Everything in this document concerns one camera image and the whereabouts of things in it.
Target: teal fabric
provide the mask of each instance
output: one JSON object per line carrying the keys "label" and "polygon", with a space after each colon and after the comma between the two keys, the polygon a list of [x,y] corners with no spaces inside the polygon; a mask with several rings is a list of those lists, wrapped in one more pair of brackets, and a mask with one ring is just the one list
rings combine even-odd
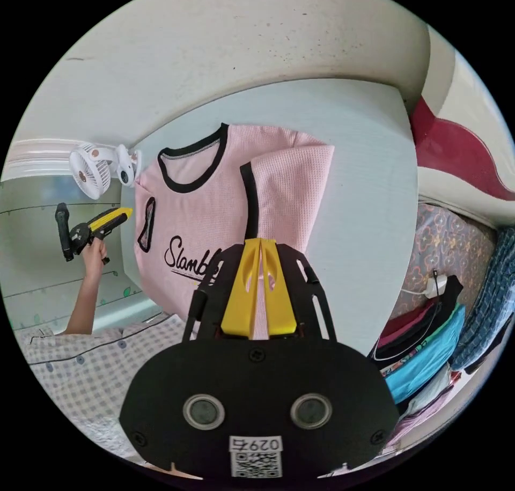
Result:
{"label": "teal fabric", "polygon": [[460,305],[421,351],[385,378],[396,404],[416,393],[448,361],[458,344],[464,322],[465,306]]}

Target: yellow handheld tool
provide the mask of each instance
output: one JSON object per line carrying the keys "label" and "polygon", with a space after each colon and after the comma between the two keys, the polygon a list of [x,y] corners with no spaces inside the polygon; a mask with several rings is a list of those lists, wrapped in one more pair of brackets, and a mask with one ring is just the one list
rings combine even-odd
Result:
{"label": "yellow handheld tool", "polygon": [[[67,262],[73,260],[74,255],[80,255],[87,244],[91,244],[95,237],[104,239],[117,226],[124,223],[133,213],[131,208],[110,208],[102,214],[94,217],[87,223],[80,223],[71,230],[68,227],[70,213],[66,203],[59,203],[55,211],[55,220],[59,231],[61,249]],[[105,257],[102,262],[107,264],[109,258]]]}

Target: sticker with number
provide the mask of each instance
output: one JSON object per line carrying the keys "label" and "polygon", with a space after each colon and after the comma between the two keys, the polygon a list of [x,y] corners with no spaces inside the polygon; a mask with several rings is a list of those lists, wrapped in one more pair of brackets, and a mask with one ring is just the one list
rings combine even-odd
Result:
{"label": "sticker with number", "polygon": [[229,451],[242,452],[282,452],[283,441],[281,436],[270,437],[229,437]]}
{"label": "sticker with number", "polygon": [[230,436],[231,475],[246,479],[273,479],[283,476],[281,436]]}

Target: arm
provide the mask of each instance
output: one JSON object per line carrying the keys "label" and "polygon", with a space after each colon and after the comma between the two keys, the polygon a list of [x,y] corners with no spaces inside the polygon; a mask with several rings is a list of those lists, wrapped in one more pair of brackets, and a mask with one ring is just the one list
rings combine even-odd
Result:
{"label": "arm", "polygon": [[62,334],[88,334],[93,331],[93,319],[97,304],[98,288],[104,264],[102,259],[107,255],[103,241],[95,238],[93,243],[82,251],[86,275],[80,285],[75,307],[71,313],[66,330]]}

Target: stack of clothes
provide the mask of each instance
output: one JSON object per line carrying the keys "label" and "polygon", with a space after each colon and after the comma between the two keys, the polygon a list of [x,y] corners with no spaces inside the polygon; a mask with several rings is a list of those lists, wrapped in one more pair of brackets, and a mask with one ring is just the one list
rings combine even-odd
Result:
{"label": "stack of clothes", "polygon": [[499,231],[466,320],[462,290],[450,276],[444,294],[391,319],[369,354],[400,414],[387,447],[438,412],[461,372],[471,375],[503,341],[515,312],[515,228]]}
{"label": "stack of clothes", "polygon": [[369,354],[397,406],[429,382],[456,349],[465,322],[465,306],[458,304],[462,289],[450,276],[443,295],[389,321]]}

